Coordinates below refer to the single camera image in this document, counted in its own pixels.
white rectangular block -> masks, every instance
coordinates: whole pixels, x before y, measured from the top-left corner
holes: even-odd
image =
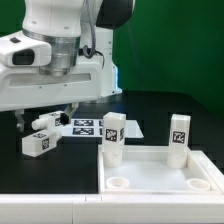
[[[190,116],[177,114],[172,116],[167,158],[169,167],[182,169],[186,166],[190,121]]]
[[[126,115],[108,113],[103,117],[104,163],[109,167],[118,167],[122,161],[122,151],[125,141]]]
[[[61,138],[59,131],[43,130],[22,139],[22,152],[24,155],[37,157],[57,146]]]

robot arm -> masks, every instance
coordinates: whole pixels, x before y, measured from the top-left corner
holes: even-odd
[[[25,0],[23,30],[0,38],[0,111],[76,103],[112,94],[102,94],[105,83],[110,86],[116,78],[112,57],[105,57],[102,69],[102,56],[87,59],[78,54],[91,43],[86,1]],[[107,29],[127,21],[134,6],[134,0],[89,2],[93,24]],[[123,12],[121,20],[103,17],[112,13],[108,7],[112,2],[116,6],[113,10]],[[129,16],[124,20],[125,12]],[[112,38],[112,32],[108,30],[107,37]]]

white block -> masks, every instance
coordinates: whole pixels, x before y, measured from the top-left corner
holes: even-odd
[[[39,116],[39,119],[33,121],[32,128],[34,130],[53,130],[55,128],[61,127],[60,116],[63,112],[56,111],[49,114],[43,114]]]
[[[118,167],[122,162],[124,149],[126,115],[108,113],[103,117],[104,164],[108,167]]]
[[[22,152],[24,155],[37,157],[55,148],[61,137],[60,131],[37,132],[22,139]]]
[[[174,114],[171,120],[167,165],[175,169],[186,166],[190,116]]]

white surface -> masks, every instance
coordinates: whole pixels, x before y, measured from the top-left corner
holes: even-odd
[[[68,75],[39,75],[39,68],[0,64],[0,111],[96,100],[101,94],[102,57],[79,57]]]
[[[57,141],[62,137],[59,130],[42,130],[22,139],[22,152],[24,155],[37,157],[56,148]]]
[[[90,126],[89,128],[93,128],[94,129],[94,135],[73,135],[73,128],[80,128],[80,126],[74,126],[74,121],[83,121],[83,120],[92,120],[94,122],[93,126]],[[66,125],[64,127],[61,127],[61,133],[62,136],[64,137],[102,137],[102,135],[100,134],[100,129],[103,128],[102,126],[99,125],[99,121],[102,120],[98,120],[98,119],[72,119],[71,124]],[[126,121],[126,126],[125,126],[125,138],[143,138],[143,134],[141,132],[141,129],[137,123],[137,121],[134,120],[127,120]]]
[[[171,168],[182,169],[186,166],[190,121],[190,116],[172,116],[167,157],[167,164]]]
[[[14,37],[21,42],[17,44],[11,42],[10,39]],[[15,67],[12,62],[13,54],[26,49],[32,49],[35,53],[34,62],[30,67],[44,66],[50,63],[51,45],[46,42],[31,39],[25,36],[22,31],[0,38],[0,63]]]
[[[25,0],[23,28],[55,37],[81,36],[80,18],[84,0]]]
[[[0,195],[1,224],[72,224],[74,195]]]

white cube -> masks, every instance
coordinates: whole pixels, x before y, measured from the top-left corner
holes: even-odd
[[[60,138],[60,131],[37,132],[22,139],[22,152],[24,155],[37,157],[55,148]]]

